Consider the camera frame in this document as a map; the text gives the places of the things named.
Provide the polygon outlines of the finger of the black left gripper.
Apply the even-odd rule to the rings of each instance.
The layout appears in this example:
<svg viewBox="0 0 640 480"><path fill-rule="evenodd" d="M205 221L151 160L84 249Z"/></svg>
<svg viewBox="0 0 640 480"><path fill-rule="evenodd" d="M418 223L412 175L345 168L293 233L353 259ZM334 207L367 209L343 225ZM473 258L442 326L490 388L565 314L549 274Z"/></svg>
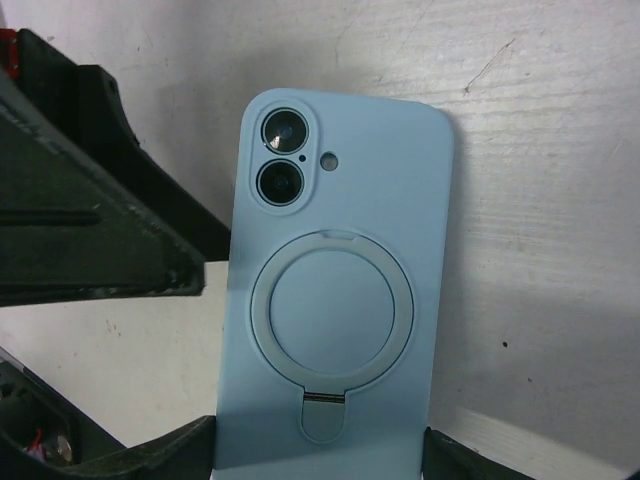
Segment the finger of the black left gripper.
<svg viewBox="0 0 640 480"><path fill-rule="evenodd" d="M1 302L197 296L230 231L142 149L116 80L1 32Z"/></svg>

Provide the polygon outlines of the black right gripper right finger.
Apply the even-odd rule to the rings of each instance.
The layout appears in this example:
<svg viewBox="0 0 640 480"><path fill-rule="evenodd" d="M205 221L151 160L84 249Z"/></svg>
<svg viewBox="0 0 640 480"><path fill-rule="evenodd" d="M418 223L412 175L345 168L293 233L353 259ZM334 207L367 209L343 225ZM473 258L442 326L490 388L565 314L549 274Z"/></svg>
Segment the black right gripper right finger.
<svg viewBox="0 0 640 480"><path fill-rule="evenodd" d="M423 478L504 479L505 469L443 433L427 428L424 438Z"/></svg>

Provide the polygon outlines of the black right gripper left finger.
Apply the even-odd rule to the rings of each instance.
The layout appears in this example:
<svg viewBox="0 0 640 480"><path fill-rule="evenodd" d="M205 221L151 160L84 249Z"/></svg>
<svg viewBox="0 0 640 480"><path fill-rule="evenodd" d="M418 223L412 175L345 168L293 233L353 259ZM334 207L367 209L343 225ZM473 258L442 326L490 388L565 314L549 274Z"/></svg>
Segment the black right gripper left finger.
<svg viewBox="0 0 640 480"><path fill-rule="evenodd" d="M1 352L3 479L208 479L215 418L125 447L8 352Z"/></svg>

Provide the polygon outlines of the light blue phone case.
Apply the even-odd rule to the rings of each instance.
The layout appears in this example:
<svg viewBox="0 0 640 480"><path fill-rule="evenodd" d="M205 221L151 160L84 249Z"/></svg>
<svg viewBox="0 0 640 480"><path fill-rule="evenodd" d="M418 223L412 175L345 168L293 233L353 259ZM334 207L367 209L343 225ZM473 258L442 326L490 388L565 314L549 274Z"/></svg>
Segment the light blue phone case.
<svg viewBox="0 0 640 480"><path fill-rule="evenodd" d="M256 188L261 125L305 118L287 206ZM296 89L257 95L240 132L217 387L217 479L418 479L452 166L422 103Z"/></svg>

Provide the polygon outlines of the teal smartphone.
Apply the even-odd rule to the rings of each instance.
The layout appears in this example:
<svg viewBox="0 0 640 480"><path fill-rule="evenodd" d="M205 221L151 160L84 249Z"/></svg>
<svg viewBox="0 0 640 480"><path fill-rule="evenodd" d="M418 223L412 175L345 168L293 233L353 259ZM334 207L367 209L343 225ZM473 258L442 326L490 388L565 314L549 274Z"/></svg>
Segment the teal smartphone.
<svg viewBox="0 0 640 480"><path fill-rule="evenodd" d="M275 155L260 168L256 178L257 191L267 204L284 207L302 193L303 173L290 157L305 146L308 133L303 115L291 108L275 109L263 120L263 144Z"/></svg>

